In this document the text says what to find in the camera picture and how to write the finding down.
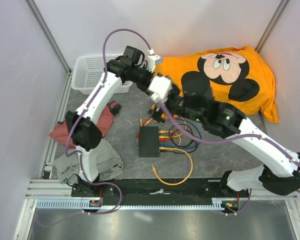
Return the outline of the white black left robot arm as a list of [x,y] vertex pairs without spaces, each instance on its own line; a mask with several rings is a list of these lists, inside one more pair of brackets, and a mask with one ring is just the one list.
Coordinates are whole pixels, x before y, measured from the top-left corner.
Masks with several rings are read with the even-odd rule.
[[100,191],[100,185],[95,181],[100,172],[94,162],[97,146],[103,138],[97,127],[100,115],[126,81],[147,91],[156,66],[162,63],[162,57],[152,49],[148,53],[146,56],[141,50],[127,46],[123,55],[104,65],[100,81],[79,108],[74,112],[68,111],[65,115],[68,130],[66,146],[70,142],[75,146],[75,153],[79,158],[79,177],[85,181],[82,191],[89,197],[96,196]]

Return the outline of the black network switch box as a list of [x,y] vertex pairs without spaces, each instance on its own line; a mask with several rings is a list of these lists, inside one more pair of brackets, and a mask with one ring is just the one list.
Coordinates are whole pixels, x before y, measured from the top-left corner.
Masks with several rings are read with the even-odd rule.
[[140,158],[158,158],[160,156],[158,126],[140,126],[138,152]]

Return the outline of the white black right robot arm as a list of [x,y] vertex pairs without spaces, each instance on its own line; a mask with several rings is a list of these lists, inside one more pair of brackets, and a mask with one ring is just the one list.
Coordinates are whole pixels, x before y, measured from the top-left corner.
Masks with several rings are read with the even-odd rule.
[[232,142],[261,161],[255,168],[226,171],[219,184],[223,196],[253,188],[263,188],[279,196],[300,193],[300,152],[290,151],[270,138],[235,106],[215,100],[210,87],[193,81],[184,87],[180,95],[180,89],[170,79],[155,77],[145,92],[179,130],[175,115],[201,123],[204,130],[220,138],[193,140],[207,145]]

